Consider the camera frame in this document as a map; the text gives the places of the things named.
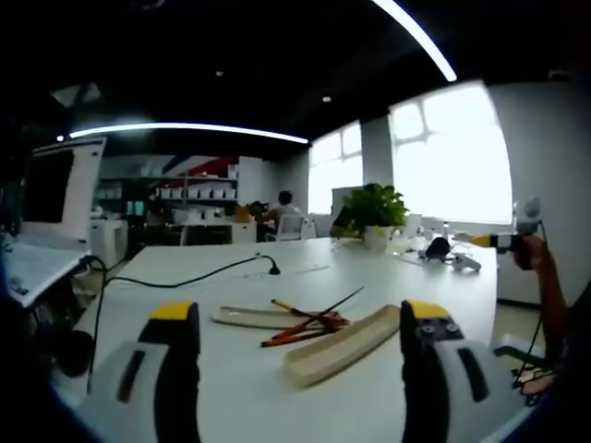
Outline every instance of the green leaves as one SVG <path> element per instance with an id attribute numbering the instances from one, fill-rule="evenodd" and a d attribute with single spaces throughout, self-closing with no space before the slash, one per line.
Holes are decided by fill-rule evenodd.
<path id="1" fill-rule="evenodd" d="M 394 186 L 371 185 L 344 197 L 351 210 L 351 229 L 364 232 L 366 226 L 402 226 L 406 212 L 402 194 Z"/>

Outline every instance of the potted plant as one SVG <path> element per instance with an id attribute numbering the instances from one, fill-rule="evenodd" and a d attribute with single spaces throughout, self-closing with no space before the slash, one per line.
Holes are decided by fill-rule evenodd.
<path id="1" fill-rule="evenodd" d="M 351 222 L 349 228 L 363 234 L 366 246 L 384 250 L 394 231 L 404 226 L 408 209 L 394 186 L 366 185 L 345 196 Z"/>

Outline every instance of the black cable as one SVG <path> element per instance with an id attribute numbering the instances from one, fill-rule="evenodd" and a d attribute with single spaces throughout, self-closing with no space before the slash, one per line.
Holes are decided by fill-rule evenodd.
<path id="1" fill-rule="evenodd" d="M 103 282 L 101 283 L 101 291 L 99 293 L 99 304 L 97 305 L 96 308 L 96 317 L 94 318 L 94 333 L 92 335 L 92 353 L 90 354 L 90 363 L 89 363 L 89 374 L 88 374 L 88 378 L 86 379 L 86 392 L 90 392 L 90 381 L 92 379 L 92 371 L 94 370 L 94 356 L 96 354 L 96 348 L 97 348 L 97 343 L 98 338 L 99 338 L 99 318 L 101 316 L 101 309 L 103 308 L 103 298 L 104 298 L 104 287 L 106 286 L 106 280 L 107 280 L 107 267 L 104 264 L 104 262 L 96 257 L 96 256 L 90 256 L 89 260 L 91 263 L 92 261 L 96 261 L 97 263 L 99 263 L 101 265 L 101 268 L 103 269 Z"/>
<path id="2" fill-rule="evenodd" d="M 202 275 L 200 277 L 197 277 L 195 279 L 191 279 L 191 280 L 187 280 L 187 281 L 181 281 L 180 283 L 175 283 L 175 284 L 157 284 L 157 283 L 150 283 L 148 281 L 141 281 L 141 280 L 136 280 L 136 279 L 129 279 L 127 277 L 112 277 L 109 280 L 106 280 L 106 275 L 107 275 L 107 268 L 104 265 L 104 262 L 95 256 L 91 256 L 89 257 L 90 262 L 97 261 L 101 264 L 101 267 L 103 268 L 103 284 L 101 286 L 101 293 L 99 295 L 99 304 L 97 306 L 97 310 L 96 310 L 96 317 L 94 318 L 94 335 L 93 335 L 93 346 L 92 346 L 92 355 L 90 357 L 90 365 L 89 365 L 89 376 L 86 380 L 86 391 L 90 392 L 90 379 L 92 378 L 92 370 L 94 368 L 94 355 L 96 354 L 96 349 L 97 349 L 97 344 L 98 344 L 98 338 L 99 338 L 99 318 L 101 316 L 101 308 L 103 307 L 103 296 L 104 296 L 104 287 L 109 284 L 111 281 L 114 280 L 120 280 L 120 281 L 130 281 L 132 283 L 137 283 L 137 284 L 141 284 L 143 286 L 148 286 L 151 288 L 166 288 L 166 289 L 174 289 L 174 288 L 178 288 L 180 286 L 184 286 L 186 284 L 190 284 L 190 283 L 194 283 L 195 281 L 201 281 L 204 279 L 207 279 L 208 277 L 217 274 L 218 272 L 222 272 L 223 270 L 226 269 L 230 269 L 233 268 L 234 266 L 238 266 L 238 265 L 242 265 L 243 263 L 248 263 L 250 261 L 255 261 L 255 260 L 259 260 L 261 258 L 267 258 L 268 260 L 271 261 L 272 266 L 271 269 L 269 269 L 269 273 L 271 275 L 279 275 L 281 274 L 281 271 L 279 270 L 279 268 L 277 267 L 277 263 L 275 263 L 275 260 L 270 257 L 270 256 L 262 256 L 262 255 L 256 255 L 252 258 L 247 258 L 246 260 L 240 260 L 237 261 L 235 263 L 231 263 L 227 266 L 224 266 L 223 268 L 219 268 L 216 270 L 213 270 L 212 272 Z"/>
<path id="3" fill-rule="evenodd" d="M 148 286 L 150 288 L 174 289 L 174 288 L 179 288 L 181 286 L 185 286 L 185 285 L 190 284 L 190 283 L 194 283 L 196 281 L 205 280 L 208 277 L 210 277 L 210 276 L 212 276 L 214 274 L 217 274 L 218 272 L 222 272 L 223 270 L 233 268 L 234 266 L 242 265 L 243 263 L 248 263 L 249 261 L 259 260 L 261 258 L 267 258 L 268 260 L 271 261 L 272 266 L 271 266 L 271 269 L 269 270 L 269 273 L 271 275 L 278 275 L 278 274 L 281 273 L 281 271 L 277 267 L 277 264 L 275 263 L 275 260 L 273 260 L 272 257 L 270 257 L 270 256 L 255 256 L 255 257 L 252 257 L 252 258 L 247 258 L 246 260 L 237 261 L 237 262 L 232 263 L 230 265 L 224 266 L 223 268 L 219 268 L 219 269 L 213 270 L 212 272 L 210 272 L 208 274 L 205 274 L 205 275 L 202 275 L 200 277 L 197 277 L 195 279 L 191 279 L 191 280 L 187 280 L 187 281 L 181 281 L 179 283 L 173 283 L 173 284 L 150 283 L 149 281 L 141 281 L 141 280 L 136 280 L 136 279 L 129 279 L 128 277 L 117 277 L 117 276 L 115 276 L 115 277 L 110 278 L 107 281 L 106 284 L 109 284 L 111 281 L 120 280 L 120 281 L 130 281 L 132 283 L 141 284 L 143 286 Z"/>
<path id="4" fill-rule="evenodd" d="M 539 221 L 539 224 L 542 228 L 542 236 L 544 237 L 544 242 L 546 243 L 546 249 L 549 249 L 548 237 L 546 236 L 546 227 L 544 226 L 544 222 L 542 220 Z M 527 359 L 529 358 L 529 355 L 534 350 L 534 344 L 536 343 L 537 334 L 539 333 L 539 329 L 541 326 L 542 326 L 542 313 L 540 312 L 539 319 L 537 320 L 536 332 L 534 332 L 534 338 L 532 339 L 532 342 L 529 344 L 529 349 L 527 350 L 527 355 L 525 356 L 524 363 L 521 365 L 521 369 L 519 370 L 519 374 L 517 375 L 517 378 L 513 382 L 513 386 L 515 388 L 517 388 L 519 386 L 519 379 L 521 378 L 521 376 L 523 375 L 523 373 L 525 371 L 525 365 L 527 363 Z"/>

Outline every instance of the hand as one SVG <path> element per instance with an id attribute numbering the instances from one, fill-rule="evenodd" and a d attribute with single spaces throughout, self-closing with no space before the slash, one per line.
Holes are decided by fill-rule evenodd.
<path id="1" fill-rule="evenodd" d="M 537 272 L 545 271 L 554 265 L 554 259 L 552 258 L 552 255 L 548 250 L 548 245 L 546 245 L 544 240 L 536 235 L 525 235 L 523 239 L 524 246 L 521 250 L 513 252 L 513 260 L 519 268 L 524 269 L 521 265 L 523 261 L 520 257 L 524 253 L 529 256 L 529 264 Z"/>

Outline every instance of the white table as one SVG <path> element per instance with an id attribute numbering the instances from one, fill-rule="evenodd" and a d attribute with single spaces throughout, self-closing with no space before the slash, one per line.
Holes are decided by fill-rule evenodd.
<path id="1" fill-rule="evenodd" d="M 467 338 L 490 342 L 497 295 L 497 260 L 492 249 L 471 248 L 482 270 L 459 274 L 447 265 L 423 268 L 392 256 L 376 256 L 361 244 L 341 245 L 326 238 L 256 245 L 154 246 L 144 249 L 120 275 L 172 283 L 258 251 L 273 256 L 282 275 L 268 275 L 270 262 L 260 260 L 177 290 L 111 283 L 105 291 L 97 366 L 123 341 L 137 339 L 158 304 L 194 300 L 199 303 L 201 322 L 198 420 L 202 441 L 301 443 L 304 438 L 391 443 L 399 441 L 404 431 L 399 335 L 336 377 L 296 389 L 283 375 L 283 356 L 302 343 L 260 349 L 259 342 L 272 332 L 215 324 L 210 313 L 220 305 L 268 308 L 273 297 L 303 310 L 322 309 L 365 285 L 363 292 L 340 307 L 345 317 L 359 319 L 385 304 L 399 305 L 406 298 L 415 298 L 448 309 Z M 93 303 L 78 327 L 92 332 L 95 312 Z M 82 395 L 83 378 L 68 388 Z"/>

